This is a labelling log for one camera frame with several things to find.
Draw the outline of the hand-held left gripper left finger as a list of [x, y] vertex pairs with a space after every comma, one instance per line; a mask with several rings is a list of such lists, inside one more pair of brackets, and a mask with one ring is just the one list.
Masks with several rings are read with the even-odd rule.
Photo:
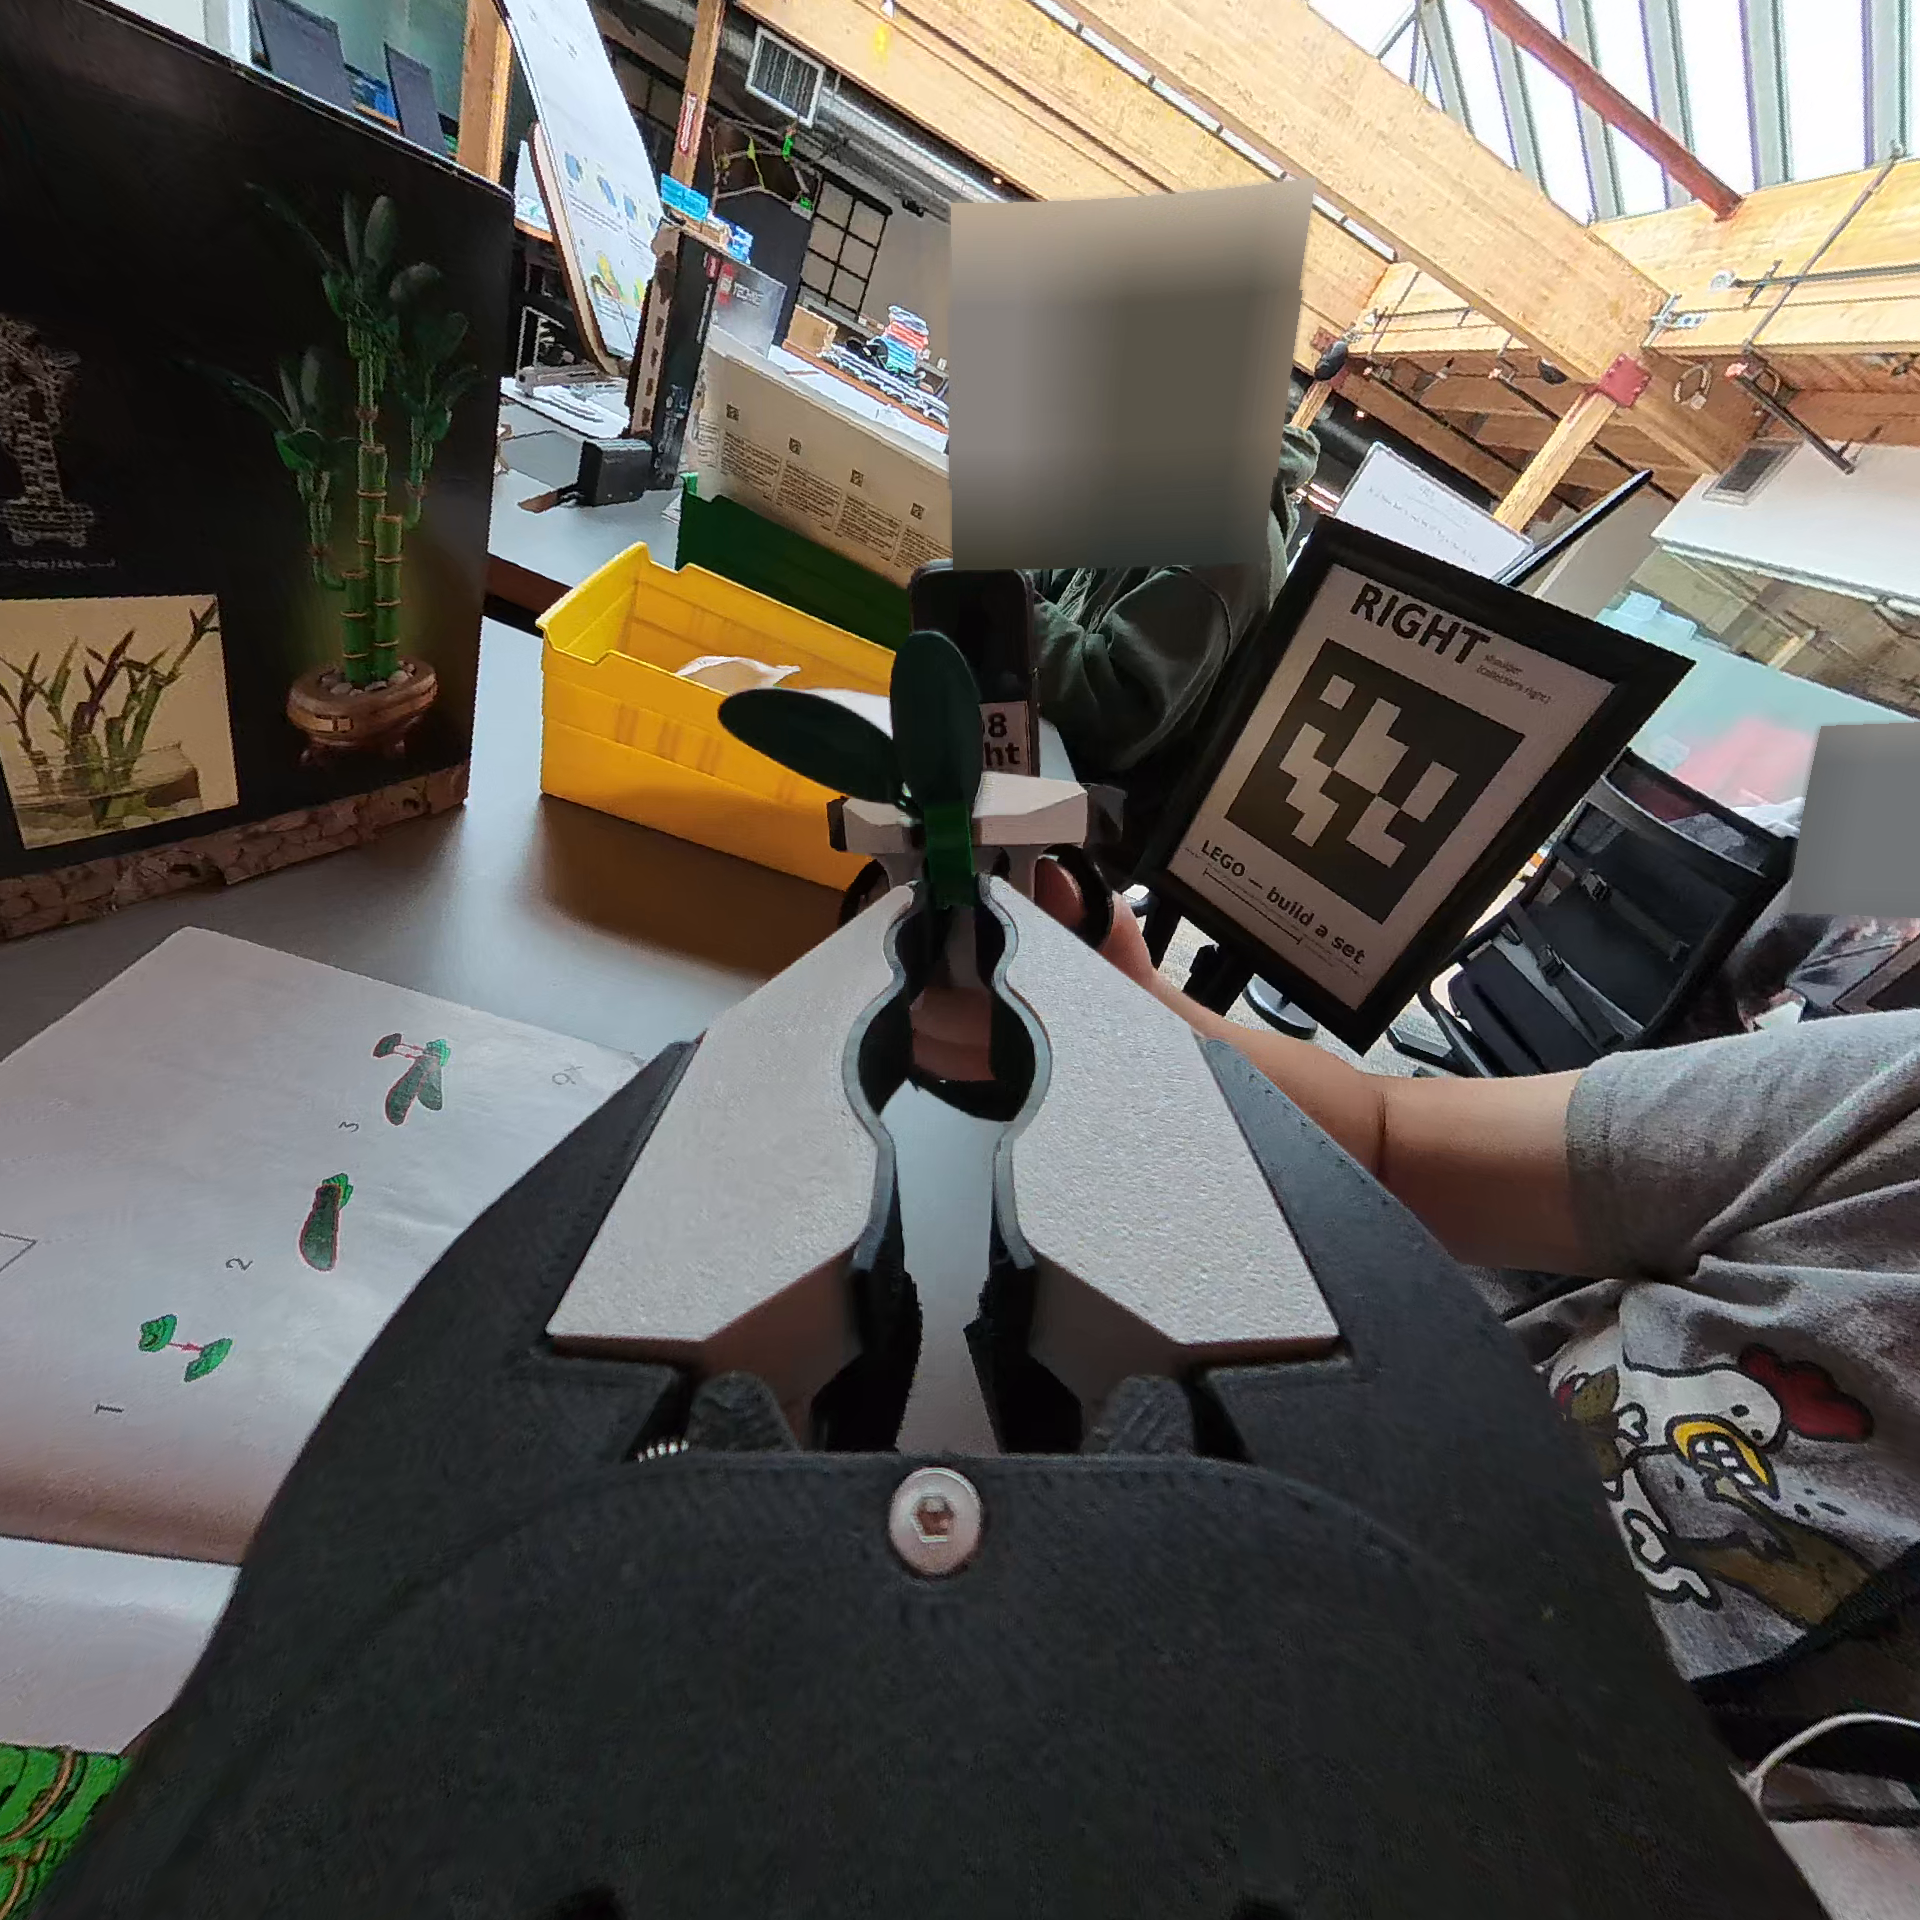
[[690, 1052], [573, 1273], [564, 1355], [746, 1370], [806, 1446], [889, 1446], [920, 1344], [886, 1110], [915, 1067], [923, 890], [897, 883]]

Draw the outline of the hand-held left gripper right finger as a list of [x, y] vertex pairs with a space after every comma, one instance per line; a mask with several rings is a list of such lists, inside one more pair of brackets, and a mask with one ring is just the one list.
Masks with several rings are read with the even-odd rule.
[[1008, 880], [980, 906], [997, 1062], [1025, 1090], [992, 1163], [978, 1379], [1000, 1454], [1077, 1454], [1127, 1379], [1322, 1361], [1342, 1331], [1240, 1125], [1277, 1105], [1156, 991]]

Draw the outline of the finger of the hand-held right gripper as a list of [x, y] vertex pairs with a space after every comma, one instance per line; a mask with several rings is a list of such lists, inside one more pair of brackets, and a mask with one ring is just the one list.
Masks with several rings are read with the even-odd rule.
[[889, 889], [915, 883], [923, 873], [923, 825], [895, 804], [829, 800], [829, 846], [879, 862]]
[[983, 770], [972, 797], [972, 846], [1053, 850], [1088, 842], [1088, 785], [1059, 776]]

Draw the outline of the green toy leaf assembly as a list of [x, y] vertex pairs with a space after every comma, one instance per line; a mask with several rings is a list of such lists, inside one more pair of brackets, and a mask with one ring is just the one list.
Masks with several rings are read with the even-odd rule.
[[897, 805], [920, 822], [930, 901], [968, 906], [978, 896], [980, 693], [943, 632], [902, 641], [889, 716], [893, 730], [881, 730], [822, 693], [788, 685], [746, 690], [720, 706], [720, 722], [746, 748], [833, 792]]

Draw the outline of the person's right forearm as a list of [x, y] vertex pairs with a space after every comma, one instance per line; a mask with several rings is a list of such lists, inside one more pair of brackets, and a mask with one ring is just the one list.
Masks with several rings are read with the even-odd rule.
[[1579, 1075], [1390, 1076], [1321, 1044], [1253, 1033], [1168, 986], [1141, 942], [1104, 952], [1203, 1038], [1260, 1076], [1388, 1187], [1452, 1259], [1593, 1281], [1604, 1271], [1579, 1213], [1571, 1096]]

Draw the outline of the black toy set box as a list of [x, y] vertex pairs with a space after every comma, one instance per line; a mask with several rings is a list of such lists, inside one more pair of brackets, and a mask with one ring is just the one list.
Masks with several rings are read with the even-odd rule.
[[3, 2], [3, 941], [467, 804], [509, 192]]

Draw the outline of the person's right hand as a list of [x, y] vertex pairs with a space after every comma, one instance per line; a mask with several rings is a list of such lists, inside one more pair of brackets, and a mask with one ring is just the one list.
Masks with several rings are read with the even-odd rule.
[[[1116, 896], [1104, 877], [1082, 880], [1059, 855], [1043, 855], [1032, 896], [1077, 941], [1096, 919], [1096, 906], [1108, 906], [1112, 925], [1096, 952], [1173, 1011], [1183, 1009], [1179, 989], [1163, 980], [1151, 956], [1130, 901]], [[915, 1085], [923, 1090], [934, 1085], [991, 1085], [991, 1029], [991, 991], [980, 976], [968, 976], [956, 961], [940, 956], [912, 1009]]]

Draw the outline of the green plastic bin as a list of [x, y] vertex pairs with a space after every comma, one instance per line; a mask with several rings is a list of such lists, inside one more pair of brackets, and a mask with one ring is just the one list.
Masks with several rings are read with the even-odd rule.
[[729, 496], [707, 496], [692, 479], [678, 494], [677, 563], [707, 567], [886, 648], [915, 623], [902, 584]]

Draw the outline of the pale printed cardboard box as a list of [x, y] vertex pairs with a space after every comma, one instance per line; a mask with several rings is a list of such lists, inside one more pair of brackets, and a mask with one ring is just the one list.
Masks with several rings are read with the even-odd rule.
[[788, 348], [709, 339], [683, 465], [702, 496], [736, 498], [895, 584], [953, 558], [943, 436]]

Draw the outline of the yellow plastic bin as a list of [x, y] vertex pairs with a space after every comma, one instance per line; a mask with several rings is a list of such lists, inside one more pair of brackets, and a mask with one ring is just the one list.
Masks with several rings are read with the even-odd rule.
[[893, 648], [638, 541], [541, 616], [541, 792], [842, 890], [829, 792], [720, 724], [687, 661], [798, 666], [806, 690], [889, 693]]

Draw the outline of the black framed marker sign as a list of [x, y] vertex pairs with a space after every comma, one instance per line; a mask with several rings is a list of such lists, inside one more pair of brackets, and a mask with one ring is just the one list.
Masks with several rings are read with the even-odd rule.
[[1141, 880], [1370, 1052], [1693, 660], [1322, 518]]

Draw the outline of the building instruction booklet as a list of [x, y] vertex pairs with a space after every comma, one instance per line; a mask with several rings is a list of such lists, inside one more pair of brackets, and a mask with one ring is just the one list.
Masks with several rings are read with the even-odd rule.
[[3, 1916], [178, 1700], [369, 1342], [633, 1075], [213, 929], [3, 1058]]

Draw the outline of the black office chair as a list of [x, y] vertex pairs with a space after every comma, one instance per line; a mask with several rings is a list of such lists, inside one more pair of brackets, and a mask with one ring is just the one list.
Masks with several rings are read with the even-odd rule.
[[1584, 792], [1522, 890], [1422, 989], [1458, 1075], [1560, 1075], [1679, 1038], [1722, 964], [1790, 880], [1796, 832], [1719, 804], [1641, 755]]

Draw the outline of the tilted instruction board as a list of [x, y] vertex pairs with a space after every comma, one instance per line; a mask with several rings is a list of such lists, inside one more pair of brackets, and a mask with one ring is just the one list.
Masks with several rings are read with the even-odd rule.
[[536, 175], [587, 357], [633, 365], [661, 188], [587, 2], [501, 2], [536, 103]]

